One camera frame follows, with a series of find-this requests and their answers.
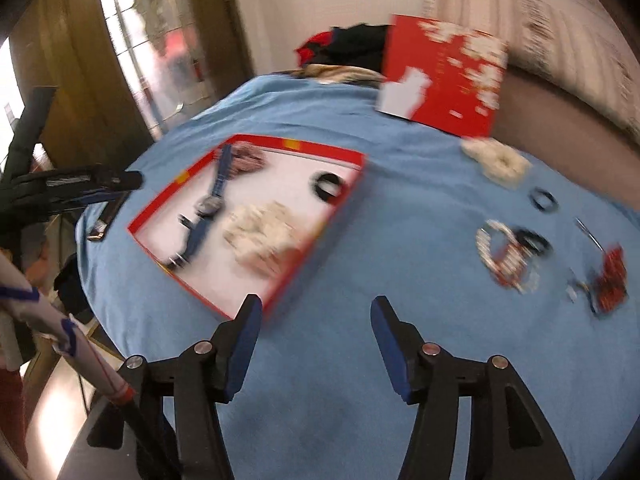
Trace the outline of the white fluffy scrunchie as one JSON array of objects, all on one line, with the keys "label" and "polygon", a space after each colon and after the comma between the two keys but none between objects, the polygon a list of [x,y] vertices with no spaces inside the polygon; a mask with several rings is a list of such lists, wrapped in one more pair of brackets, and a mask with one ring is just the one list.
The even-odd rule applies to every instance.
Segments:
[{"label": "white fluffy scrunchie", "polygon": [[302,247],[299,218],[276,202],[233,209],[222,222],[222,236],[240,266],[268,278],[281,274]]}]

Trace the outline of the blue strap wristwatch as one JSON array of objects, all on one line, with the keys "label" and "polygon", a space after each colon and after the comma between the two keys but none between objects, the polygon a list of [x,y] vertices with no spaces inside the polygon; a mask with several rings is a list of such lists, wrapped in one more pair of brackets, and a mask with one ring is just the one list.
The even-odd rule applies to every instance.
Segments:
[{"label": "blue strap wristwatch", "polygon": [[214,220],[224,209],[224,187],[229,179],[232,166],[232,145],[226,143],[220,150],[218,157],[216,179],[209,193],[203,195],[194,206],[198,217],[191,221],[185,216],[180,216],[180,223],[188,230],[186,241],[181,252],[177,252],[164,262],[164,267],[169,272],[184,268],[198,254],[206,240],[209,228]]}]

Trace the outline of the red white checkered scrunchie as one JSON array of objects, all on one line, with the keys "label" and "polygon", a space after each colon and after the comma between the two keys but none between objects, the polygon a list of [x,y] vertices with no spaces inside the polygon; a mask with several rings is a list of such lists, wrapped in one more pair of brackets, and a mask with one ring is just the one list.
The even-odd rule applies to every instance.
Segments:
[{"label": "red white checkered scrunchie", "polygon": [[255,172],[266,166],[265,152],[253,143],[236,142],[232,145],[231,153],[231,174],[233,177]]}]

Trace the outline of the red jewelry tray box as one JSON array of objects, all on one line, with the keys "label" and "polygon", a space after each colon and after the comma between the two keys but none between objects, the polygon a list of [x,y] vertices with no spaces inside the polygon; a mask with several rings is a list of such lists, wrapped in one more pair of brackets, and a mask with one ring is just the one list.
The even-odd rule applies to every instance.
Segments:
[{"label": "red jewelry tray box", "polygon": [[362,176],[365,154],[238,133],[183,170],[130,222],[142,250],[232,320],[256,295],[270,309]]}]

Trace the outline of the black scrunchie hair band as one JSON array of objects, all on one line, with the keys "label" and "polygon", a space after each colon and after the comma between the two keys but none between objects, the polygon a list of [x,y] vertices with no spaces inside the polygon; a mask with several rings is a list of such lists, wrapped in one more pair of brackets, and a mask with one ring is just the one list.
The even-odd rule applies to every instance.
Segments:
[{"label": "black scrunchie hair band", "polygon": [[540,234],[526,229],[517,229],[514,236],[526,257],[547,257],[551,252],[550,242]]}]

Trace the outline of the small keyring charm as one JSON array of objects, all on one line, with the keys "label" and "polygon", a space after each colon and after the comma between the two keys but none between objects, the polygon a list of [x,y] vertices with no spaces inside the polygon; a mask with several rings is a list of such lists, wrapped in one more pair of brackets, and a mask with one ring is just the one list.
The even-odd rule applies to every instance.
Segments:
[{"label": "small keyring charm", "polygon": [[566,294],[572,304],[577,301],[579,294],[583,294],[587,298],[590,296],[589,286],[577,277],[573,269],[568,269]]}]

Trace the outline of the cream fluffy scrunchie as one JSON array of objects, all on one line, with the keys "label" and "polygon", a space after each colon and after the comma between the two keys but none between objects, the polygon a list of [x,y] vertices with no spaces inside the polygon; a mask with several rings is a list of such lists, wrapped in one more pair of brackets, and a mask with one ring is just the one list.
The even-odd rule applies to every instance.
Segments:
[{"label": "cream fluffy scrunchie", "polygon": [[463,138],[460,148],[480,164],[488,180],[504,188],[517,188],[532,168],[519,151],[493,138]]}]

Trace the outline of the silver hair clip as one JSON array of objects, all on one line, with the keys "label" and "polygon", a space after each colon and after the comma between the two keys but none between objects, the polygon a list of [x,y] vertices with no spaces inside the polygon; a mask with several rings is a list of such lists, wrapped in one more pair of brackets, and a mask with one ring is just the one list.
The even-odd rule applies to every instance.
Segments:
[{"label": "silver hair clip", "polygon": [[576,223],[576,226],[578,226],[578,229],[580,229],[580,230],[585,234],[585,236],[586,236],[586,237],[588,237],[588,238],[593,242],[594,246],[596,246],[596,247],[600,250],[600,252],[602,252],[602,254],[604,254],[604,253],[605,253],[605,249],[604,249],[604,247],[603,247],[603,246],[602,246],[602,244],[597,240],[597,237],[595,237],[595,236],[591,233],[590,229],[588,229],[588,228],[587,228],[587,226],[585,225],[585,223],[584,223],[584,222],[582,222],[582,220],[580,220],[580,219],[579,219],[579,218],[577,218],[577,217],[575,218],[575,223]]}]

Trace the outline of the red box lid with flowers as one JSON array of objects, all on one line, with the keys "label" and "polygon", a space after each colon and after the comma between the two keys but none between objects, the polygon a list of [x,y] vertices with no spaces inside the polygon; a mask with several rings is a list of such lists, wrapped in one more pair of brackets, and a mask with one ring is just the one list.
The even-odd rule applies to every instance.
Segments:
[{"label": "red box lid with flowers", "polygon": [[376,109],[460,138],[487,138],[507,65],[506,42],[488,32],[395,15]]}]

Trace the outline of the dark clothes pile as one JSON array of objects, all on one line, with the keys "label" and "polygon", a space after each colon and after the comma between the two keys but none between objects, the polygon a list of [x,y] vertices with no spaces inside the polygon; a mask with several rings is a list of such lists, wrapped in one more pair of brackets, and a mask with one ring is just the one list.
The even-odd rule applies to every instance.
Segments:
[{"label": "dark clothes pile", "polygon": [[295,50],[298,67],[289,75],[320,84],[356,84],[378,88],[388,25],[333,27],[308,38]]}]

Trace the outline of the striped pillow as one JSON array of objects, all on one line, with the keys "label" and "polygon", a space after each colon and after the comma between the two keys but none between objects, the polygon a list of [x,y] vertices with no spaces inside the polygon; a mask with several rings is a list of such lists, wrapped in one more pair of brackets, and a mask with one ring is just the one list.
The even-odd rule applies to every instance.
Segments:
[{"label": "striped pillow", "polygon": [[589,25],[546,0],[423,0],[423,15],[503,39],[510,64],[639,133],[639,63],[617,32]]}]

